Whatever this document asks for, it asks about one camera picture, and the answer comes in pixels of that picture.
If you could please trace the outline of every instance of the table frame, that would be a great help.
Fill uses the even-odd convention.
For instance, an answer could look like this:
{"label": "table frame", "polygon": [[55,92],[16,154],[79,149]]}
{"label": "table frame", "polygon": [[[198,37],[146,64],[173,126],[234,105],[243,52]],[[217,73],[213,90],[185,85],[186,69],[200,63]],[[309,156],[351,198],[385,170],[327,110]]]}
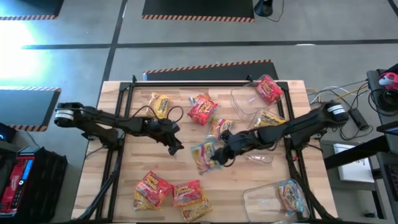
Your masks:
{"label": "table frame", "polygon": [[[240,81],[238,81],[238,82],[237,81],[137,82],[137,79],[135,78],[135,76],[133,76],[132,82],[120,83],[119,95],[118,95],[118,100],[116,103],[115,114],[116,115],[120,114],[124,93],[126,91],[128,91],[124,117],[127,118],[129,116],[134,87],[243,86],[243,85],[247,85],[248,82],[253,82],[251,76],[249,76],[249,75],[246,78],[246,80],[242,80],[241,82]],[[281,89],[283,90],[284,95],[285,95],[287,111],[289,112],[289,115],[288,115],[289,119],[294,119],[294,111],[293,111],[292,101],[290,99],[288,83],[287,82],[278,82],[278,85],[281,87]],[[282,102],[281,101],[278,102],[277,106],[278,106],[278,110],[279,110],[279,115],[284,118],[285,114],[284,114],[284,108],[283,108]],[[121,147],[118,149],[118,154],[117,154],[116,162],[114,165],[114,170],[112,171],[111,175],[109,175],[109,172],[110,172],[110,168],[111,168],[113,151],[108,150],[108,153],[106,155],[101,189],[100,189],[98,195],[95,197],[95,199],[90,204],[90,206],[86,209],[86,211],[79,218],[77,218],[76,220],[70,220],[69,222],[66,222],[66,223],[113,223],[113,213],[114,213],[114,207],[115,207],[116,197],[117,197],[117,192],[118,192],[118,182],[119,182],[119,175],[120,175],[120,171],[121,171],[121,162],[122,162],[122,158],[123,158],[125,138],[126,137],[123,137],[121,140]],[[318,200],[312,194],[312,192],[308,186],[308,177],[307,177],[307,172],[305,170],[305,163],[304,163],[304,159],[303,159],[303,155],[302,155],[303,147],[293,147],[293,145],[291,144],[290,139],[288,137],[284,137],[284,143],[285,143],[286,159],[287,159],[288,166],[289,166],[290,177],[295,179],[300,184],[303,191],[305,192],[307,205],[309,208],[309,214],[310,214],[309,219],[306,220],[305,222],[306,223],[331,223],[331,224],[332,223],[333,224],[334,223],[358,224],[358,222],[346,222],[346,221],[342,221],[342,220],[327,219],[329,214],[327,214],[326,217],[325,217],[325,215],[323,215],[323,219],[315,218],[315,209],[314,209],[315,207],[313,204],[317,204],[318,208],[320,208],[320,207],[323,208],[323,207],[320,205]],[[296,156],[298,157],[298,166],[300,167],[300,172],[298,172],[294,166],[292,151],[296,151]],[[104,205],[103,199],[111,185],[112,185],[112,190],[111,190],[111,195],[110,195],[110,200],[109,200],[108,214],[107,214],[106,218],[103,218],[103,216],[102,216],[103,205]],[[96,210],[95,218],[90,219],[90,217],[92,216],[92,214],[94,213],[95,210]]]}

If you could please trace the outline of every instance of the black mat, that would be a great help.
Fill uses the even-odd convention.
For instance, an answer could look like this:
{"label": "black mat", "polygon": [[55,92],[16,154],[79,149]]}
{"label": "black mat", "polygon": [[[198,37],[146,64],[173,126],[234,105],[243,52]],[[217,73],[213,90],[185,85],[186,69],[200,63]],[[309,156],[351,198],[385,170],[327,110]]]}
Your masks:
{"label": "black mat", "polygon": [[269,75],[278,80],[275,66],[271,60],[151,70],[144,73],[144,79],[147,81],[245,80],[248,75],[251,75],[254,80],[260,78],[261,75]]}
{"label": "black mat", "polygon": [[252,0],[146,0],[143,19],[254,22]]}
{"label": "black mat", "polygon": [[0,123],[25,131],[45,131],[61,89],[0,86]]}
{"label": "black mat", "polygon": [[0,0],[0,20],[56,19],[63,0]]}

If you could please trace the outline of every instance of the pink object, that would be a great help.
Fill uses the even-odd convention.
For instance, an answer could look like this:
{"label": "pink object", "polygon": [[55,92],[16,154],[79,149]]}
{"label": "pink object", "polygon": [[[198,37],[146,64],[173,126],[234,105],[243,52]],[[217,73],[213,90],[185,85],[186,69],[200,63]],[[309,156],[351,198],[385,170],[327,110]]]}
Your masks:
{"label": "pink object", "polygon": [[379,84],[388,90],[398,90],[398,75],[393,72],[383,73],[380,76]]}

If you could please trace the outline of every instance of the red snack bag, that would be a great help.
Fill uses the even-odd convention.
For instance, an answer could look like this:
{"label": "red snack bag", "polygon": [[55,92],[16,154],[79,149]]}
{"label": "red snack bag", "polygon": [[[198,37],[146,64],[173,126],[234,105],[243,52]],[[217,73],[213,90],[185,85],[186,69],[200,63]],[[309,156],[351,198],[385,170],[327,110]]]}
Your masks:
{"label": "red snack bag", "polygon": [[135,190],[150,201],[155,208],[160,208],[160,204],[166,196],[173,191],[173,185],[150,171],[136,185]]}
{"label": "red snack bag", "polygon": [[257,91],[268,104],[275,102],[282,95],[282,90],[268,75],[261,80],[257,86]]}
{"label": "red snack bag", "polygon": [[182,207],[206,200],[200,181],[194,180],[186,184],[178,184],[173,188],[174,207]]}
{"label": "red snack bag", "polygon": [[195,122],[205,125],[210,117],[210,114],[217,106],[217,103],[214,103],[211,100],[206,99],[204,96],[199,95],[195,105],[193,105],[192,109],[189,111],[188,116],[190,116]]}

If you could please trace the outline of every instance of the yellow snack bag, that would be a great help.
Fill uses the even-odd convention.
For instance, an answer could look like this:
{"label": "yellow snack bag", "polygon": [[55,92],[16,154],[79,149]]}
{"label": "yellow snack bag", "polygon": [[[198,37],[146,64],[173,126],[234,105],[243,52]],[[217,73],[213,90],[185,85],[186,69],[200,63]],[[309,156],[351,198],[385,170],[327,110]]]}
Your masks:
{"label": "yellow snack bag", "polygon": [[[155,111],[155,114],[158,118],[166,118],[167,117],[167,107],[169,105],[170,98],[165,95],[160,95],[157,93],[152,93],[152,97],[149,101],[149,106]],[[147,108],[148,116],[155,116],[149,108]]]}
{"label": "yellow snack bag", "polygon": [[207,199],[201,202],[181,207],[182,216],[187,223],[192,222],[211,211],[212,209]]}
{"label": "yellow snack bag", "polygon": [[255,128],[264,126],[277,126],[285,123],[286,120],[273,114],[269,111],[261,110],[260,116],[257,118],[256,123],[254,123]]}
{"label": "yellow snack bag", "polygon": [[157,210],[154,205],[142,196],[137,190],[134,190],[134,211]]}

